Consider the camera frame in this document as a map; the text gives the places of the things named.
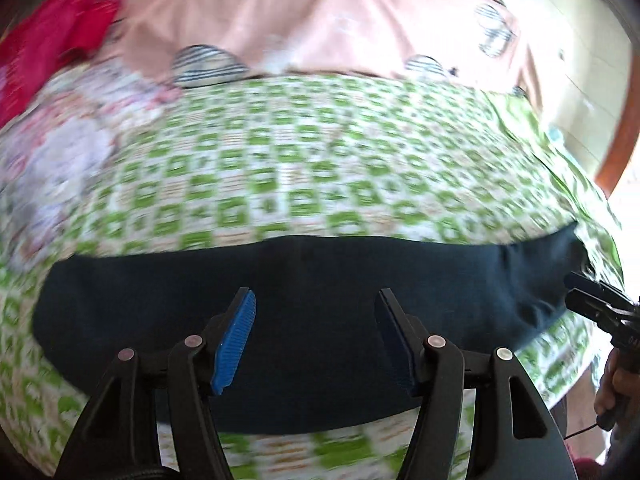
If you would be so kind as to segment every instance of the wrinkled fabric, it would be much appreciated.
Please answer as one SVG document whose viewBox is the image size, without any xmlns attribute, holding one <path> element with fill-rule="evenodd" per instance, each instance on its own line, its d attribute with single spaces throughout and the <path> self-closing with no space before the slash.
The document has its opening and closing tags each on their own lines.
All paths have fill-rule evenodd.
<svg viewBox="0 0 640 480">
<path fill-rule="evenodd" d="M 0 242 L 5 259 L 21 269 L 54 240 L 87 181 L 114 152 L 116 136 L 90 102 L 61 92 L 1 141 Z"/>
<path fill-rule="evenodd" d="M 117 60 L 63 73 L 43 89 L 35 108 L 0 134 L 0 248 L 11 267 L 46 257 L 125 136 L 178 96 Z"/>
<path fill-rule="evenodd" d="M 188 88 L 359 73 L 520 86 L 542 107 L 527 41 L 498 0 L 127 0 L 121 16 L 100 56 Z"/>
<path fill-rule="evenodd" d="M 74 89 L 95 105 L 104 124 L 119 135 L 153 123 L 181 95 L 180 89 L 132 72 L 119 59 L 94 65 L 79 76 L 52 81 L 51 87 L 56 91 Z"/>
<path fill-rule="evenodd" d="M 123 0 L 46 0 L 0 43 L 0 128 L 47 79 L 100 48 Z"/>
</svg>

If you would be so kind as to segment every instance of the person's hand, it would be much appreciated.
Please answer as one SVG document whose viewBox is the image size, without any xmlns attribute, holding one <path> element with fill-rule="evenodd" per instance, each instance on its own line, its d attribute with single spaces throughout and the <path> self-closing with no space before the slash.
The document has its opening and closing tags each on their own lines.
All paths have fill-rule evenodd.
<svg viewBox="0 0 640 480">
<path fill-rule="evenodd" d="M 593 408 L 598 415 L 602 415 L 616 405 L 616 393 L 629 397 L 625 417 L 618 422 L 619 426 L 624 427 L 634 420 L 640 408 L 640 375 L 618 368 L 619 356 L 620 350 L 617 348 L 609 354 Z"/>
</svg>

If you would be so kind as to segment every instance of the white wall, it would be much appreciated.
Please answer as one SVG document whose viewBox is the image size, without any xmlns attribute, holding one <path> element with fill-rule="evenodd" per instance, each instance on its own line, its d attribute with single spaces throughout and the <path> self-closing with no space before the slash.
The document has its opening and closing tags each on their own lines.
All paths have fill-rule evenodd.
<svg viewBox="0 0 640 480">
<path fill-rule="evenodd" d="M 603 0 L 504 2 L 520 18 L 532 47 L 543 123 L 557 125 L 569 151 L 595 175 L 625 103 L 629 38 Z"/>
</svg>

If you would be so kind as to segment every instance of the bed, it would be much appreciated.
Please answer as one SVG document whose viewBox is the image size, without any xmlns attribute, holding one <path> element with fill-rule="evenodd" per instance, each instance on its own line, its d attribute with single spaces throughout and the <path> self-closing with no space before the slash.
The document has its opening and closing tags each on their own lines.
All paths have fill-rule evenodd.
<svg viewBox="0 0 640 480">
<path fill-rule="evenodd" d="M 429 125 L 428 139 L 416 138 L 417 123 Z M 382 132 L 375 142 L 364 135 L 373 131 Z M 264 167 L 270 173 L 260 174 Z M 229 178 L 218 178 L 221 168 Z M 622 286 L 619 227 L 603 194 L 540 130 L 521 94 L 337 74 L 186 89 L 165 118 L 123 146 L 44 261 L 25 272 L 0 267 L 0 426 L 31 464 L 54 472 L 86 398 L 43 358 L 30 320 L 50 266 L 73 253 L 190 250 L 287 234 L 498 244 L 574 219 L 594 273 Z M 567 313 L 518 352 L 548 406 L 592 361 L 593 331 Z M 393 478 L 415 418 L 221 440 L 237 479 Z M 472 420 L 469 391 L 454 479 L 465 475 Z M 160 435 L 163 461 L 175 466 L 170 428 Z"/>
</svg>

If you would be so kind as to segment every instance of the red cloth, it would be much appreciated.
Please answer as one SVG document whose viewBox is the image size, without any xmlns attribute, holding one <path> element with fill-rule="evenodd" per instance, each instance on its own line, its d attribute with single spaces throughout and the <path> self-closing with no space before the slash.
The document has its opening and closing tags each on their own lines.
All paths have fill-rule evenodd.
<svg viewBox="0 0 640 480">
<path fill-rule="evenodd" d="M 602 466 L 591 458 L 577 458 L 574 467 L 578 480 L 598 480 L 602 472 Z"/>
<path fill-rule="evenodd" d="M 92 56 L 122 0 L 46 0 L 0 43 L 0 128 L 60 68 Z"/>
</svg>

